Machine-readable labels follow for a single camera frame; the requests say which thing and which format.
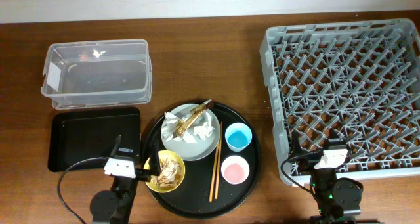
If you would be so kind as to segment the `large white tissue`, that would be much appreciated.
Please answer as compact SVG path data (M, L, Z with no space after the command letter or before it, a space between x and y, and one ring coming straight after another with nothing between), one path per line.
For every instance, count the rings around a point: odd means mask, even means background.
M186 131L183 135L174 135L175 126L179 122L180 118L175 116L170 112L164 113L165 116L165 125L161 128L161 136L163 137L163 141L184 141L188 144L196 144L197 141L195 140L194 136L191 135L188 131Z

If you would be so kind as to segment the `gold foil wrapper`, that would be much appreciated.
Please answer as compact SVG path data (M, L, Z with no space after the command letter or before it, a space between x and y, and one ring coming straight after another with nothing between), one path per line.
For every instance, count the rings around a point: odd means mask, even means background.
M182 136L188 128L207 110L214 106L214 102L209 99L195 108L191 109L184 117L182 117L176 124L173 132L173 137Z

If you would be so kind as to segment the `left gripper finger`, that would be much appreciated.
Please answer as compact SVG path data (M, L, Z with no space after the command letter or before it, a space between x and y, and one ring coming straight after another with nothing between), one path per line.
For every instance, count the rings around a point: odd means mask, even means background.
M150 150L150 174L153 176L160 176L161 166L159 159L159 141L155 141Z
M110 154L110 157L113 158L116 155L116 152L118 151L121 144L121 135L118 135L115 139L115 146L112 149L112 152Z

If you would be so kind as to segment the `pink cup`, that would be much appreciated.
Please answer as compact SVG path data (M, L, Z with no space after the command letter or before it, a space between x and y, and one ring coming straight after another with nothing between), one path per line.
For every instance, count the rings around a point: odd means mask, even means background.
M222 177L231 185L243 183L250 174L250 167L245 158L241 156L229 156L221 165Z

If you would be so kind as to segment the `food scraps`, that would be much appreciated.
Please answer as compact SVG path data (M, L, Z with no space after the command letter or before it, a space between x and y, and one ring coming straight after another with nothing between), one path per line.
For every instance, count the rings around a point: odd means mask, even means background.
M162 188L176 187L182 175L182 168L180 164L172 158L160 159L161 173L159 176L153 177L153 183Z

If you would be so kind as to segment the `small white tissue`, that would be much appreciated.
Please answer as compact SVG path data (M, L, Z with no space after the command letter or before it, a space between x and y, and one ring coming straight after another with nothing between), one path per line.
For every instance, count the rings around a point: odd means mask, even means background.
M214 127L212 126L212 117L206 112L205 121L202 125L196 126L193 131L194 135L197 135L202 141L205 141L207 138L210 138L213 133Z

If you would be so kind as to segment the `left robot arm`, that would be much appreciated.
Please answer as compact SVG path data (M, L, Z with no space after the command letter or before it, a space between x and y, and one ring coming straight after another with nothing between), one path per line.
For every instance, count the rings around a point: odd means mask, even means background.
M104 173L114 181L110 190L98 192L91 200L90 212L95 224L127 223L131 214L138 183L150 182L152 176L161 173L159 163L159 141L149 150L149 168L137 168L140 155L132 148L121 148L121 137L106 159Z

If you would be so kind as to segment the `blue cup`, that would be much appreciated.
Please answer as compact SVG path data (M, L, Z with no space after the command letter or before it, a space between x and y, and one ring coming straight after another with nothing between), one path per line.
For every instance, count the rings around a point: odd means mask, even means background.
M241 152L252 141L253 134L250 127L244 123L233 123L225 131L225 139L230 150Z

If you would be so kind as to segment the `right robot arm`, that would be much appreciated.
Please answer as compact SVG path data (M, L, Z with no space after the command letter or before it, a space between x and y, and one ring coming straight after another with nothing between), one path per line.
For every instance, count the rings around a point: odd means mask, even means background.
M329 130L329 139L323 147L305 152L296 131L291 136L290 162L296 162L301 171L310 174L309 193L318 205L319 215L309 218L310 223L355 223L361 213L363 184L346 177L338 178L336 169L343 165L350 152L346 139Z

